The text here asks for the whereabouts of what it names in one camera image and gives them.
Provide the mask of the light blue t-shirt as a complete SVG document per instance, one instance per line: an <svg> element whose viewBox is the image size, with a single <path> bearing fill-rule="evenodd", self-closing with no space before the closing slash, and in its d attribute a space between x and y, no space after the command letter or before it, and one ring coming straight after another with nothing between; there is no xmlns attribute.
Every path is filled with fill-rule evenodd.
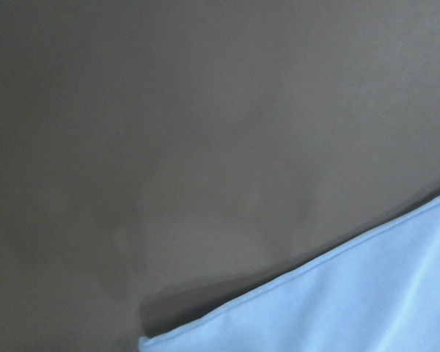
<svg viewBox="0 0 440 352"><path fill-rule="evenodd" d="M440 196L141 351L440 351Z"/></svg>

